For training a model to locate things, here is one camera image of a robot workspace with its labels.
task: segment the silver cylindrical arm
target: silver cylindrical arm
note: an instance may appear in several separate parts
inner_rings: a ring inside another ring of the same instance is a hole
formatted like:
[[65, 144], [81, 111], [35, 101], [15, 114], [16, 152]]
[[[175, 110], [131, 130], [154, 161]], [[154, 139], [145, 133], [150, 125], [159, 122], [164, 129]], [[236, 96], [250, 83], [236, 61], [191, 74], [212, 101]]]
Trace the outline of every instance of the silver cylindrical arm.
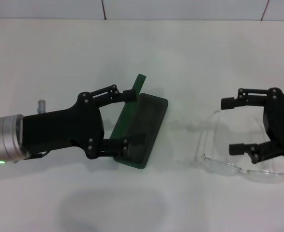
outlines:
[[0, 117], [0, 162], [28, 157], [22, 147], [22, 115]]

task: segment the glasses lens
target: glasses lens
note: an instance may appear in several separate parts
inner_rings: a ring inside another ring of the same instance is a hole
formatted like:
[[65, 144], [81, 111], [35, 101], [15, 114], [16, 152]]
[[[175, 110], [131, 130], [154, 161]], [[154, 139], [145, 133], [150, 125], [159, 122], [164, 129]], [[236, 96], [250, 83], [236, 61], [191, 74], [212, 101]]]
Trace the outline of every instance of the glasses lens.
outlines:
[[246, 179], [261, 183], [278, 183], [284, 180], [284, 173], [247, 170], [243, 175]]
[[205, 169], [212, 173], [217, 173], [220, 175], [237, 175], [239, 172], [239, 168], [236, 166], [233, 166], [228, 163], [223, 163], [219, 161], [212, 160], [208, 157], [204, 157], [204, 166]]

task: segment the white tile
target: white tile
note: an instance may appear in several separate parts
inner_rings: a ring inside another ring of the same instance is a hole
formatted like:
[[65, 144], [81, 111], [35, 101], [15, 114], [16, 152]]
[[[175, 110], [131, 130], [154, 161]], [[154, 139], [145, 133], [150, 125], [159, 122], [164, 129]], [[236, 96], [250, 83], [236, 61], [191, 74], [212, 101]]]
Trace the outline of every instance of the white tile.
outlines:
[[101, 0], [0, 0], [0, 18], [104, 19]]
[[284, 0], [270, 0], [263, 20], [284, 21]]
[[260, 20], [267, 0], [104, 0], [107, 19]]

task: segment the robotic arm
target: robotic arm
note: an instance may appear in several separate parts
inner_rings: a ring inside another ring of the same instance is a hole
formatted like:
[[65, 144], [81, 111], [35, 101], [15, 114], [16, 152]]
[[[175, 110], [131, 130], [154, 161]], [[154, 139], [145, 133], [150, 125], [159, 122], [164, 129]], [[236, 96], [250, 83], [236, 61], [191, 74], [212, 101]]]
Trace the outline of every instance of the robotic arm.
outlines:
[[263, 123], [269, 142], [262, 144], [231, 144], [231, 156], [248, 153], [252, 163], [258, 163], [277, 156], [284, 156], [284, 94], [279, 88], [268, 90], [243, 89], [238, 91], [238, 97], [223, 98], [221, 109], [233, 109], [239, 106], [262, 106]]
[[82, 148], [89, 159], [126, 156], [128, 145], [144, 143], [145, 135], [104, 139], [99, 108], [133, 101], [135, 90], [119, 93], [117, 86], [112, 85], [80, 93], [75, 105], [66, 110], [0, 117], [0, 162], [42, 158], [51, 150], [71, 146]]

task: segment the safety glasses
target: safety glasses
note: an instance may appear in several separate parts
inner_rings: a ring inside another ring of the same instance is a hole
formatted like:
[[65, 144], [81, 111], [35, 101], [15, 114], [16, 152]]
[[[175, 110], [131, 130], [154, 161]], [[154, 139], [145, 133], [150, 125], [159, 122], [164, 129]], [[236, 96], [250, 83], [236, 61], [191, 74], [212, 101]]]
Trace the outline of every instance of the safety glasses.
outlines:
[[250, 157], [229, 155], [229, 145], [262, 143], [269, 140], [257, 107], [216, 111], [207, 119], [203, 164], [212, 173], [242, 176], [255, 182], [277, 183], [284, 180], [284, 157], [252, 164]]

